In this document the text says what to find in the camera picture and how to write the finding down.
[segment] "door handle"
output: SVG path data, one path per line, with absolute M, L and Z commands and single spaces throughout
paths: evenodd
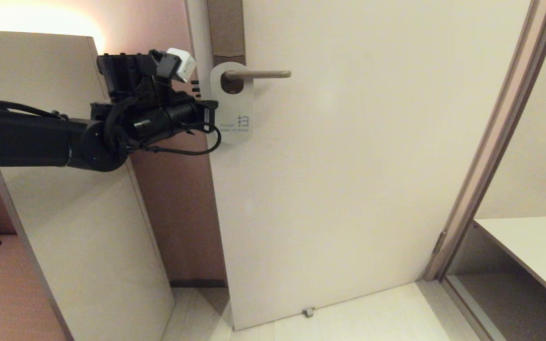
M 291 71 L 226 71 L 223 73 L 228 81 L 256 78 L 290 78 Z

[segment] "robotic arm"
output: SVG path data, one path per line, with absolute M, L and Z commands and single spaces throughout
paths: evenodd
M 0 101 L 0 167 L 60 166 L 110 172 L 139 150 L 203 155 L 217 149 L 216 101 L 199 101 L 174 91 L 171 80 L 186 82 L 195 60 L 174 48 L 149 54 L 98 56 L 110 103 L 91 103 L 91 119 L 74 119 L 22 104 Z M 197 130 L 217 132 L 216 144 L 201 152 L 152 144 Z

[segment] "floor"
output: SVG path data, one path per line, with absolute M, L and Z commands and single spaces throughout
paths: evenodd
M 437 282 L 419 281 L 340 304 L 232 330 L 226 289 L 174 289 L 163 341 L 479 341 Z

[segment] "door hinge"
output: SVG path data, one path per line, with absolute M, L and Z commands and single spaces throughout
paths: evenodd
M 439 238 L 437 239 L 435 248 L 433 248 L 433 254 L 437 254 L 442 248 L 442 245 L 444 244 L 444 239 L 446 239 L 446 231 L 442 231 L 442 233 L 439 234 Z

